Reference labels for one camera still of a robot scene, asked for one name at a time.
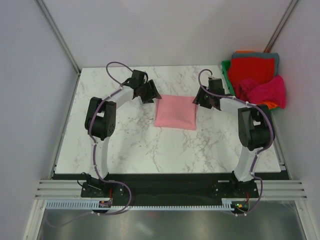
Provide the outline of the pink t-shirt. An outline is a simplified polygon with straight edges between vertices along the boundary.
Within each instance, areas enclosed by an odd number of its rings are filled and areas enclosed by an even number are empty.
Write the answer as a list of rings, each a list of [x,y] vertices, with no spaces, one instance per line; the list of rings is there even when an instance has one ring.
[[[154,126],[195,131],[198,106],[193,100],[193,96],[162,95],[156,101]]]

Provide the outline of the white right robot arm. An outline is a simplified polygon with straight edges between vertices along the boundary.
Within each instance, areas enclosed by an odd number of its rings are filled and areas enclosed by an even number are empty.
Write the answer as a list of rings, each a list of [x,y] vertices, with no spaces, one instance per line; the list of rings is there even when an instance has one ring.
[[[248,103],[232,95],[211,93],[204,86],[200,86],[193,103],[237,117],[238,137],[242,150],[233,171],[236,180],[229,184],[229,191],[235,197],[242,196],[247,191],[245,182],[254,178],[260,153],[268,149],[275,139],[269,107],[266,104]]]

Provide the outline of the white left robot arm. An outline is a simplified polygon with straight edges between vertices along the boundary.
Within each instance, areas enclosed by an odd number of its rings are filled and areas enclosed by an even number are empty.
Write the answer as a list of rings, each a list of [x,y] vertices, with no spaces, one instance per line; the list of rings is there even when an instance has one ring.
[[[90,175],[99,179],[93,183],[92,191],[99,197],[106,196],[110,191],[110,185],[104,179],[109,174],[108,148],[116,129],[117,109],[138,97],[143,104],[162,98],[152,79],[140,81],[131,77],[110,95],[104,98],[92,97],[89,101],[84,127],[92,145]]]

